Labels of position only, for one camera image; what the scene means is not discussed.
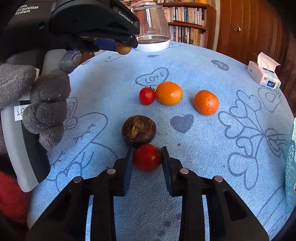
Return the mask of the small dark water chestnut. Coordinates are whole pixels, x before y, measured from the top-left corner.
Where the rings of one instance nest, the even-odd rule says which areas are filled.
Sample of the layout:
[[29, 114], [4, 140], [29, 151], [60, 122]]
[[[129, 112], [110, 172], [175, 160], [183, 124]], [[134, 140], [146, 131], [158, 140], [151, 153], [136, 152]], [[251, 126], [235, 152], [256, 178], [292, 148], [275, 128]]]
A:
[[156, 124], [143, 115], [129, 117], [123, 124], [121, 134], [129, 147], [138, 148], [149, 144], [156, 135]]

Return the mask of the brass door knob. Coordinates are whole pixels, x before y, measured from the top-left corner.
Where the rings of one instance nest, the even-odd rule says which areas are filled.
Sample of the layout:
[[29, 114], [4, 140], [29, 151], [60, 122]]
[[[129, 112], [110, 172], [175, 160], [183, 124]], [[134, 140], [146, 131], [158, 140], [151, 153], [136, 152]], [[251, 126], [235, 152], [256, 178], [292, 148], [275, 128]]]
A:
[[239, 27], [239, 26], [234, 26], [234, 31], [235, 32], [241, 32], [241, 27]]

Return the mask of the glass electric kettle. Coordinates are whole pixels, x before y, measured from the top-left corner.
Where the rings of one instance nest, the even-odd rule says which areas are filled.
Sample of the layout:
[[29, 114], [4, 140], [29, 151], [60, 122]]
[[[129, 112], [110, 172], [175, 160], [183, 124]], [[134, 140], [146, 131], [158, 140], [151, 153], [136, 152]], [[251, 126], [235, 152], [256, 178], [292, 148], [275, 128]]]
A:
[[140, 34], [137, 36], [140, 52], [156, 52], [168, 49], [171, 41], [170, 28], [163, 11], [158, 4], [140, 4], [132, 8], [139, 18]]

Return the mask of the red cherry tomato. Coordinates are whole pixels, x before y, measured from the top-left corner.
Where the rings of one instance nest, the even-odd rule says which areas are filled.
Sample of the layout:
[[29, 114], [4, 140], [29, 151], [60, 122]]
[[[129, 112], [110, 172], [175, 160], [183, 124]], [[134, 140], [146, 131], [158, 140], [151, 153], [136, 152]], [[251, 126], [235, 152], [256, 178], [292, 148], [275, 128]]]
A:
[[162, 163], [161, 149], [145, 144], [137, 148], [133, 154], [133, 164], [142, 172], [153, 172]]
[[156, 98], [155, 89], [152, 87], [144, 87], [139, 92], [139, 101], [142, 105], [150, 105]]

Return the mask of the longan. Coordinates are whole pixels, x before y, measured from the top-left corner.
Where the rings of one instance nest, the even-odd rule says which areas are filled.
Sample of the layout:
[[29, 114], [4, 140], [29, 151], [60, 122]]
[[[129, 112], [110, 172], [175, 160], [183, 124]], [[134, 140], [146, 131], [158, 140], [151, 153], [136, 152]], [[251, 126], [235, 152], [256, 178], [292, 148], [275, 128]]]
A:
[[122, 43], [116, 43], [115, 44], [115, 50], [118, 54], [121, 55], [127, 55], [128, 53], [131, 52], [132, 47], [126, 45], [126, 44], [122, 44]]

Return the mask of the wooden bookshelf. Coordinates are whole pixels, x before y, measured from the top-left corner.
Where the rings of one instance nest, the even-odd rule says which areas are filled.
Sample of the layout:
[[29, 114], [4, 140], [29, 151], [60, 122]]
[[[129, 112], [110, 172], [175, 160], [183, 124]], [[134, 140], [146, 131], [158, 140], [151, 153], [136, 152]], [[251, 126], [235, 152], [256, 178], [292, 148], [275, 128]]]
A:
[[171, 40], [212, 50], [216, 28], [215, 1], [122, 1], [136, 6], [160, 5], [168, 22]]

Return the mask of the tissue pack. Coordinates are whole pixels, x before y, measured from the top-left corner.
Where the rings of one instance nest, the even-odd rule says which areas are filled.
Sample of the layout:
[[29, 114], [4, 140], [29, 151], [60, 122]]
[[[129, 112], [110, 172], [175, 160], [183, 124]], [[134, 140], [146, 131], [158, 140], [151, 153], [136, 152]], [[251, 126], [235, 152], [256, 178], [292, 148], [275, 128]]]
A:
[[247, 72], [258, 85], [278, 90], [281, 81], [275, 73], [277, 66], [280, 63], [261, 52], [257, 56], [257, 62], [249, 61]]

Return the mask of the blue patterned tablecloth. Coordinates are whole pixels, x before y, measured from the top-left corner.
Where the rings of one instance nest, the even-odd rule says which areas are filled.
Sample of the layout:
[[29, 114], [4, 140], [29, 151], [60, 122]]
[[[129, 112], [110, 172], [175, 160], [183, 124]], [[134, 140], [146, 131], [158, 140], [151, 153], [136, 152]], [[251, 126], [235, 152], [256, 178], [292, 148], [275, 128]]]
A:
[[[173, 82], [183, 90], [176, 105], [142, 105], [139, 92]], [[247, 67], [228, 56], [171, 43], [159, 52], [104, 52], [70, 74], [64, 136], [49, 152], [51, 171], [34, 189], [32, 226], [76, 176], [91, 178], [125, 156], [123, 123], [144, 115], [157, 127], [152, 144], [197, 175], [222, 176], [273, 238], [290, 216], [285, 200], [285, 163], [294, 116], [281, 91], [259, 86]], [[217, 96], [219, 108], [202, 115], [200, 90]]]

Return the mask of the brown wooden door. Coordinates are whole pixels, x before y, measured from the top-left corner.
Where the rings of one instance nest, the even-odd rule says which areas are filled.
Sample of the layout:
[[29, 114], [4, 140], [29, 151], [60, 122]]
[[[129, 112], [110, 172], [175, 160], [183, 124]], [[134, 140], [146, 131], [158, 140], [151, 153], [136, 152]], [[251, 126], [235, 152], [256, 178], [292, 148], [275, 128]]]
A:
[[[235, 32], [234, 26], [241, 32]], [[268, 1], [220, 2], [217, 52], [246, 65], [263, 52], [283, 66], [289, 41], [290, 30]]]

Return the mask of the mandarin orange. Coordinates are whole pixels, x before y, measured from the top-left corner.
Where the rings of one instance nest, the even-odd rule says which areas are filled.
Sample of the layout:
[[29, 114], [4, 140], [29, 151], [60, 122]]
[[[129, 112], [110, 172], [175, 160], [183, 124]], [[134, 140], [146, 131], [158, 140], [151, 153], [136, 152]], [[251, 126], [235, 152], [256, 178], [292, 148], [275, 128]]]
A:
[[194, 107], [202, 115], [212, 115], [219, 108], [219, 100], [208, 90], [200, 90], [195, 95]]

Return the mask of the light blue lattice basket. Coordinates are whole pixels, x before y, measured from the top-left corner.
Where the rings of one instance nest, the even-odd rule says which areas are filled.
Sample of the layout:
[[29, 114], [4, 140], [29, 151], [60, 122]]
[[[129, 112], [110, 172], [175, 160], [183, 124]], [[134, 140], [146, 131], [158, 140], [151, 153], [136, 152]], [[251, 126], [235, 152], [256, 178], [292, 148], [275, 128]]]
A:
[[295, 208], [295, 177], [296, 177], [296, 166], [295, 166], [295, 118], [292, 124], [292, 131], [290, 134], [290, 141], [288, 143], [287, 150], [287, 162], [285, 167], [285, 195], [287, 205], [290, 210]]

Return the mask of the smooth orange kumquat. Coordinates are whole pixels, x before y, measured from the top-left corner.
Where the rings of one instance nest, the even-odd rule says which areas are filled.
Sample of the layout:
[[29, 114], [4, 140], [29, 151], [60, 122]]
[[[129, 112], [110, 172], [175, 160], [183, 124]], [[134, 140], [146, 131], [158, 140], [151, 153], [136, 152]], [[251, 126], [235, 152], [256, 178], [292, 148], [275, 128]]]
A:
[[183, 90], [173, 82], [163, 82], [156, 89], [156, 99], [164, 105], [176, 105], [183, 98]]

